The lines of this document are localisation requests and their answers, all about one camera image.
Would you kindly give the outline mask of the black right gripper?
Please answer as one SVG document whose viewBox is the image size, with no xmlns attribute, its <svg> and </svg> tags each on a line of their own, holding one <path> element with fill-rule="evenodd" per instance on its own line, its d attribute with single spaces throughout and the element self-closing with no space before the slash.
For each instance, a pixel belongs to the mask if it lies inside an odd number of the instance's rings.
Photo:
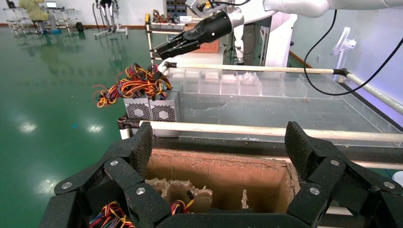
<svg viewBox="0 0 403 228">
<path fill-rule="evenodd" d="M 183 55 L 200 48 L 200 44 L 211 43 L 232 32 L 231 20 L 226 12 L 219 12 L 201 20 L 188 32 L 181 32 L 155 48 L 163 60 Z"/>
</svg>

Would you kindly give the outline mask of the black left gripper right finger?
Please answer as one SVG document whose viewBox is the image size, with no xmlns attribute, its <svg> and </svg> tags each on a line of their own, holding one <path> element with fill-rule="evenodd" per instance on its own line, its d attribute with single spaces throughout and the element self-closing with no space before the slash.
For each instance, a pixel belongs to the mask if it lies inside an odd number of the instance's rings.
<svg viewBox="0 0 403 228">
<path fill-rule="evenodd" d="M 365 218 L 366 228 L 403 225 L 403 188 L 400 184 L 349 160 L 330 141 L 308 136 L 289 122 L 287 154 L 305 181 L 287 213 L 315 228 L 332 201 Z"/>
</svg>

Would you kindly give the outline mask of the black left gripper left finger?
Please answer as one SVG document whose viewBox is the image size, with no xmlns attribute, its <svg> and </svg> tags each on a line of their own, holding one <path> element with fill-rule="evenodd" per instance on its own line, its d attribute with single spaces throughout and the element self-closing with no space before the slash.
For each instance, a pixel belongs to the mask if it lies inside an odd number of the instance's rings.
<svg viewBox="0 0 403 228">
<path fill-rule="evenodd" d="M 146 122 L 134 136 L 113 143 L 99 161 L 60 181 L 40 227 L 87 228 L 90 218 L 112 201 L 134 225 L 158 226 L 171 208 L 144 179 L 152 149 L 153 130 Z"/>
</svg>

